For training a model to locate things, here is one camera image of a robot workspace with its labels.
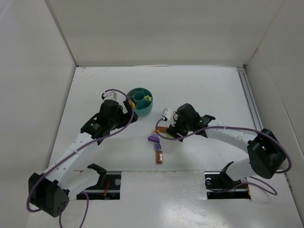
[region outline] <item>white table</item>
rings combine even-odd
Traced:
[[[234,67],[78,67],[50,163],[60,157],[83,124],[99,111],[104,90],[128,92],[136,87],[152,92],[151,113],[104,140],[95,155],[79,167],[96,163],[108,171],[124,171],[121,199],[91,200],[83,227],[303,227],[284,175],[267,180],[278,191],[277,197],[251,187],[252,200],[206,200],[201,171],[219,171],[228,162],[247,156],[233,146],[201,136],[183,143],[161,140],[163,164],[155,164],[155,152],[147,137],[164,108],[176,109],[190,103],[200,115],[213,115],[232,126],[253,127]],[[82,200],[69,203],[63,213],[66,228],[79,226],[85,204]],[[27,227],[59,225],[57,219],[38,212],[30,215]]]

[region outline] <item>purple block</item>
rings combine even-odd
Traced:
[[[154,150],[161,151],[162,150],[161,144],[160,143],[154,144]]]
[[[160,139],[155,136],[149,136],[148,141],[153,142],[153,143],[160,143]]]

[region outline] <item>teal cup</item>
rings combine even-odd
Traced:
[[[153,96],[149,90],[145,88],[135,88],[128,92],[127,95],[134,102],[134,111],[138,116],[145,116],[152,110]]]

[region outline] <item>screw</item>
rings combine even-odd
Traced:
[[[115,184],[115,185],[120,185],[120,183],[121,183],[121,180],[120,180],[120,179],[115,179],[115,181],[114,181],[114,184]]]
[[[212,182],[211,182],[211,178],[210,178],[210,177],[207,177],[207,178],[206,178],[206,184],[207,184],[207,185],[210,185],[211,183],[212,183]]]

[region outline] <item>small brown block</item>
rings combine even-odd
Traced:
[[[160,132],[160,133],[166,133],[167,132],[167,127],[157,127],[157,130]]]
[[[159,165],[162,164],[162,151],[156,152],[156,164],[159,164]]]

